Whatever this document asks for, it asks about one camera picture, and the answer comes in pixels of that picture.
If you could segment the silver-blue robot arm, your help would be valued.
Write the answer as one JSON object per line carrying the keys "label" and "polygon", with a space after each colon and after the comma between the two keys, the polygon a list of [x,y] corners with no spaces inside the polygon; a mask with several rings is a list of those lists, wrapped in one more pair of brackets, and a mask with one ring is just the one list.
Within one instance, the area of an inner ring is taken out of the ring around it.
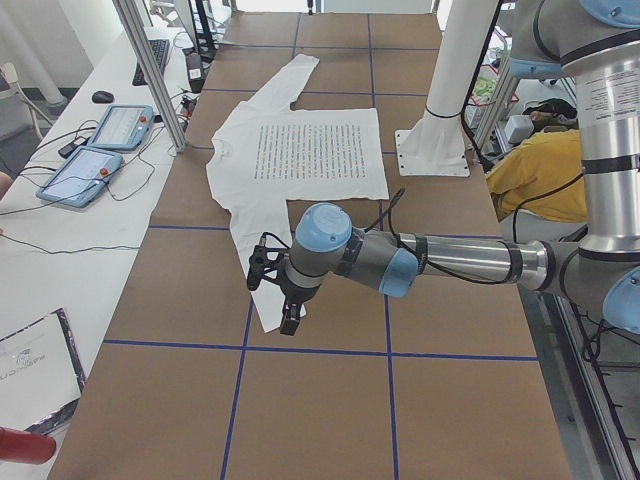
{"label": "silver-blue robot arm", "polygon": [[639,329],[639,5],[635,1],[521,1],[511,64],[522,78],[569,76],[576,84],[580,160],[551,149],[552,134],[522,142],[488,173],[501,218],[539,215],[584,192],[587,231],[577,242],[512,233],[481,241],[360,229],[331,203],[311,206],[281,255],[279,330],[295,333],[303,304],[328,273],[403,297],[421,274],[471,283],[517,283],[564,297],[630,331]]}

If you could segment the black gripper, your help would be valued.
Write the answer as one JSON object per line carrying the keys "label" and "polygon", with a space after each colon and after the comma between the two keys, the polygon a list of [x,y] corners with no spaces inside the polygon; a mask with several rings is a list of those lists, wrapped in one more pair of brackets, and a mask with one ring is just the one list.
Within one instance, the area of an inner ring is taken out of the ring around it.
{"label": "black gripper", "polygon": [[286,295],[279,333],[282,335],[294,335],[300,325],[300,318],[303,315],[304,303],[294,296]]}

